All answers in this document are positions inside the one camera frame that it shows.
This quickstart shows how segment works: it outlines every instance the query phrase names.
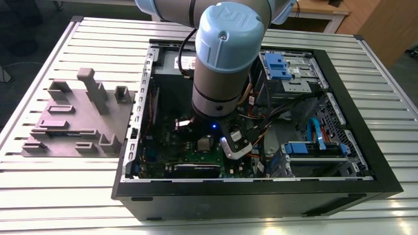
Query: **black case frame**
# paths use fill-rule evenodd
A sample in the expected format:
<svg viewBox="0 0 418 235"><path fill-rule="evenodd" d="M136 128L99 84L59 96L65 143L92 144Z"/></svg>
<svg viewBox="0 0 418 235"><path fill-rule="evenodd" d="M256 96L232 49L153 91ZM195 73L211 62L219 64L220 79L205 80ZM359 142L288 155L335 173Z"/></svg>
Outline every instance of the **black case frame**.
<svg viewBox="0 0 418 235"><path fill-rule="evenodd" d="M153 45L149 50L180 44L163 40L151 43L159 46ZM139 220L331 215L367 200L383 199L403 191L326 51L262 47L262 50L276 49L312 53L346 118L346 129L352 132L375 180L274 182L266 178L248 183L121 183L121 152L112 199L121 201Z"/></svg>

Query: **aluminum table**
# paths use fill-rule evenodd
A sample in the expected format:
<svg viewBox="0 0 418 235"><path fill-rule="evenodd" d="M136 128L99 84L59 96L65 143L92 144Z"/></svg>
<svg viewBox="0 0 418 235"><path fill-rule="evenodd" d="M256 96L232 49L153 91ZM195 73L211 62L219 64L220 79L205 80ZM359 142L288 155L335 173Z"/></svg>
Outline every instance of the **aluminum table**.
<svg viewBox="0 0 418 235"><path fill-rule="evenodd" d="M173 23L73 18L0 134L0 233L416 234L418 111L368 45L351 35L270 30L264 45L327 51L404 189L386 200L330 217L139 222L111 199L117 158L20 156L52 81L83 87L76 72L88 67L105 89L135 91L149 39L183 40L189 31Z"/></svg>

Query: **open computer tower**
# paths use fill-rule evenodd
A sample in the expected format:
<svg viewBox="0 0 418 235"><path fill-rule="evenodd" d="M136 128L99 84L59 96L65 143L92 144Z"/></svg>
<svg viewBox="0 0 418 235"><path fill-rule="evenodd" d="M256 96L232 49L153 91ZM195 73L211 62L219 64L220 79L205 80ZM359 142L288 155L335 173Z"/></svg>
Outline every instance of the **open computer tower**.
<svg viewBox="0 0 418 235"><path fill-rule="evenodd" d="M112 198L139 220L330 215L402 192L323 50L262 47L251 66L254 89L236 111L243 125L251 129L263 118L267 88L274 107L302 94L319 95L294 102L271 122L263 148L231 160L216 125L201 127L208 133L195 139L179 132L192 113L179 47L151 41L119 159ZM193 58L187 44L181 64L191 72Z"/></svg>

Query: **ur logo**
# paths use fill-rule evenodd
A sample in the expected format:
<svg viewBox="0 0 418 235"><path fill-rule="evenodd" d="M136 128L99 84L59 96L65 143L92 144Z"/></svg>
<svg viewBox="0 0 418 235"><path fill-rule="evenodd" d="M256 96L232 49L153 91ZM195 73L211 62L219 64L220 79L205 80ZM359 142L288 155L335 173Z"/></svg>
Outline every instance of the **ur logo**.
<svg viewBox="0 0 418 235"><path fill-rule="evenodd" d="M244 27L250 20L250 15L239 11L232 11L227 7L223 7L217 17L220 17L226 21L236 22L238 27Z"/></svg>

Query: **green circuit board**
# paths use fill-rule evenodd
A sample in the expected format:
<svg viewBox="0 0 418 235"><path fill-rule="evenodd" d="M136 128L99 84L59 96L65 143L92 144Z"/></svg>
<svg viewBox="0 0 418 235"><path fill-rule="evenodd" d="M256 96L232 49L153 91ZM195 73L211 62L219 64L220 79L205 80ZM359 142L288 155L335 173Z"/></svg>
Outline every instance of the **green circuit board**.
<svg viewBox="0 0 418 235"><path fill-rule="evenodd" d="M212 145L209 151L197 150L197 140L185 141L176 135L172 127L173 119L164 117L161 125L155 125L151 130L151 136L144 141L141 151L141 178L164 179L167 171L172 170L175 165L217 165L220 166L220 178L251 178L252 167L251 159L243 161L228 160L224 156L219 140L211 139Z"/></svg>

